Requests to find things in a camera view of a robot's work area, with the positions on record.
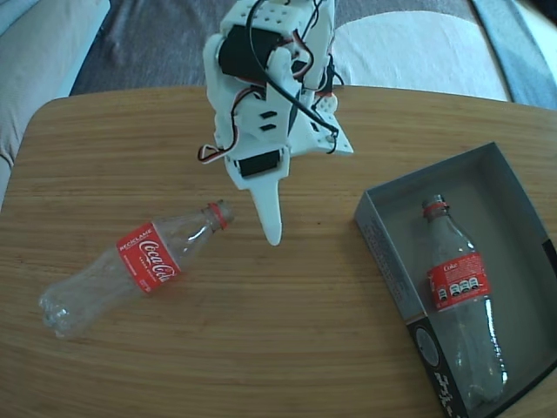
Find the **clear plastic bottle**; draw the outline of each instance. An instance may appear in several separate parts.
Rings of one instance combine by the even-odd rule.
[[[432,241],[428,278],[440,311],[441,343],[468,411],[497,401],[507,371],[493,324],[491,287],[474,243],[441,195],[422,203]]]
[[[233,221],[219,201],[192,215],[157,219],[122,238],[40,297],[44,324],[59,338],[76,338],[99,316],[155,290],[183,272],[198,249]]]

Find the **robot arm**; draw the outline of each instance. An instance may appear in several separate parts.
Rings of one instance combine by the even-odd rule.
[[[238,0],[204,50],[216,145],[238,189],[250,190],[267,240],[282,236],[279,181],[308,152],[351,154],[334,112],[333,0]]]

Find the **cardboard box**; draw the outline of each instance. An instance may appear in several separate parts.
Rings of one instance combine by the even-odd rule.
[[[437,193],[482,254],[507,366],[502,398],[473,411],[456,387],[426,277],[432,257],[421,202]],[[495,143],[367,190],[355,217],[447,417],[496,416],[557,367],[557,254]]]

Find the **bottle label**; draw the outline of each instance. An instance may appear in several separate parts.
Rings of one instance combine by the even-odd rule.
[[[438,310],[491,293],[484,263],[478,253],[450,260],[427,272]]]
[[[116,248],[131,277],[146,293],[180,273],[152,223],[123,237]]]

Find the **empty plastic bottle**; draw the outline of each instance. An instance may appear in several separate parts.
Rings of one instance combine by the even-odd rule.
[[[39,300],[44,324],[59,338],[75,338],[99,316],[154,291],[183,272],[197,250],[232,222],[222,200],[192,215],[157,219],[123,237]]]
[[[439,194],[422,203],[432,243],[427,273],[440,311],[443,351],[468,411],[497,401],[507,371],[493,324],[491,287],[480,254]]]

